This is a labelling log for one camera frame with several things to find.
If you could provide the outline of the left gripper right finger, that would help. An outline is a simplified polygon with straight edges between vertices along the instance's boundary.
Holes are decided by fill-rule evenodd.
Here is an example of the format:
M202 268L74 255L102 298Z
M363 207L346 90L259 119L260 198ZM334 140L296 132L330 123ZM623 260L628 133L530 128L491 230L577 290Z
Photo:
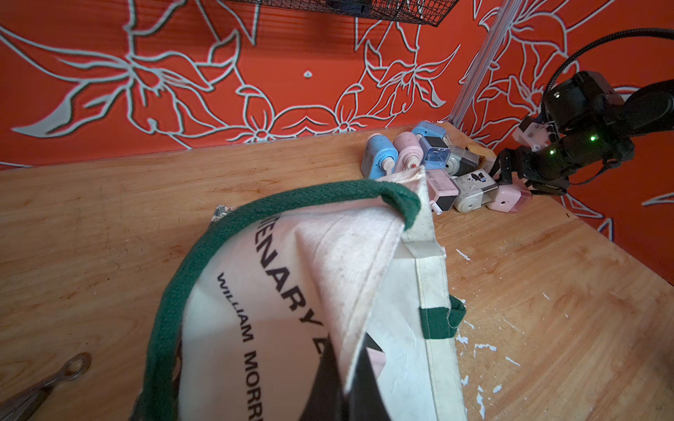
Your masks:
M377 385L385 364L383 349L365 334L347 397L347 420L391 420Z

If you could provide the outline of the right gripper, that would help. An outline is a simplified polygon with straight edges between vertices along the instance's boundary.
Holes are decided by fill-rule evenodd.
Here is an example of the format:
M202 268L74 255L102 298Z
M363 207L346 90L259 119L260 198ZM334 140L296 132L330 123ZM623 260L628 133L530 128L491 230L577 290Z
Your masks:
M499 185L525 182L533 195L563 196L570 188L574 166L562 149L555 145L534 152L529 147L503 149L493 165L493 177Z

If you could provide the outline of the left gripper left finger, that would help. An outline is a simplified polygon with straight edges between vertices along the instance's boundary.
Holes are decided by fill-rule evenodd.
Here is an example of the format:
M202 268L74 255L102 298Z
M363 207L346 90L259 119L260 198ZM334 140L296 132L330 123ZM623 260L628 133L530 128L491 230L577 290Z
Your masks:
M342 421L349 419L332 342L328 340L312 390L299 418L300 421Z

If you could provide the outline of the pale pink sharpener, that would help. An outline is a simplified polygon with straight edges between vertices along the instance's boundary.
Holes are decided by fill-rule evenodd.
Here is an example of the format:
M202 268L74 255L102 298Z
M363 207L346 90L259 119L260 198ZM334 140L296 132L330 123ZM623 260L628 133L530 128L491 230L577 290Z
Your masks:
M486 207L495 212L517 213L532 197L531 190L523 182L513 180L511 184L500 184L494 200Z

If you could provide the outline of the yellow white pencil sharpener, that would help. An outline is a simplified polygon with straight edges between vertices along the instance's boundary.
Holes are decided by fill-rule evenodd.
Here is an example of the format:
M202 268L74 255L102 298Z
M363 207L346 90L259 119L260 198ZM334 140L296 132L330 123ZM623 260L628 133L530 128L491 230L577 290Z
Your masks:
M491 166L496 161L497 156L493 150L476 142L468 144L466 149L479 157L479 165L481 168Z

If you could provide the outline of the white round pencil sharpener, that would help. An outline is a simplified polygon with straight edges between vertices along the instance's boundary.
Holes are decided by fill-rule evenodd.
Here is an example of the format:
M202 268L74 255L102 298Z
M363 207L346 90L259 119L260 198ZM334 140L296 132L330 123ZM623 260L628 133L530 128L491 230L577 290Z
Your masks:
M445 172L450 176L466 175L479 169L480 156L458 146L449 148L449 157L445 162Z

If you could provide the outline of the light blue small sharpener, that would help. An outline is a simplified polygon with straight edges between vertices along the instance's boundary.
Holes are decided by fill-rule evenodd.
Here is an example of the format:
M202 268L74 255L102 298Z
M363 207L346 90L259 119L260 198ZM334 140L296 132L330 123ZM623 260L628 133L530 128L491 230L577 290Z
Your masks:
M444 138L421 134L417 134L416 137L423 152L422 163L426 170L444 170L451 155L449 145Z

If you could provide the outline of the blue square pencil sharpener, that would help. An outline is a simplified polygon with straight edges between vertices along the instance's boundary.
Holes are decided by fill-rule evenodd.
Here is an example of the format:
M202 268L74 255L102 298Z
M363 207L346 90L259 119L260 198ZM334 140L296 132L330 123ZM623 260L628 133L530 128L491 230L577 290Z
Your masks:
M440 138L448 146L451 146L451 140L449 139L447 130L443 126L438 126L435 123L431 123L426 120L419 122L419 124L414 126L414 129L412 129L412 133L414 133L415 135L424 136L426 138L427 137Z

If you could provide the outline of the white canvas tote bag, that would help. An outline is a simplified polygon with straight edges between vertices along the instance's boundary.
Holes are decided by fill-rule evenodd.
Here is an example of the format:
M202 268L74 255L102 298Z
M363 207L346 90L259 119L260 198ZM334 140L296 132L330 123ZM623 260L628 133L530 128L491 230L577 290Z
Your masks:
M168 283L134 420L299 420L328 340L346 398L365 334L391 420L464 420L426 171L332 182L214 219Z

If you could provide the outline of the blue pencil sharpener pink cap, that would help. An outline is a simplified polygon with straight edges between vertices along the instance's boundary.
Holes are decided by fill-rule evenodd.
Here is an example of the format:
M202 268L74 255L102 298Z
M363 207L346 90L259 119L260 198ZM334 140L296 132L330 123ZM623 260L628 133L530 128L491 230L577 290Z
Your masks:
M367 141L361 172L366 179L377 180L394 173L398 164L398 149L381 133L372 134Z

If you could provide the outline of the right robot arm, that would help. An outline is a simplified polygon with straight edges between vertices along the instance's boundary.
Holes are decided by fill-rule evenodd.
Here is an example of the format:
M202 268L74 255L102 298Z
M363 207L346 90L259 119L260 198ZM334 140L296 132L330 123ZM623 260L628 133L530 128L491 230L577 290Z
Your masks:
M570 177L600 162L601 173L618 168L635 157L633 138L673 129L673 82L650 84L629 98L619 95L598 72L579 71L565 82L558 77L574 61L609 42L649 37L671 40L665 28L637 28L611 33L585 45L567 58L549 79L541 111L528 124L542 125L549 145L535 150L520 146L498 153L490 172L498 184L525 182L534 195L563 196Z

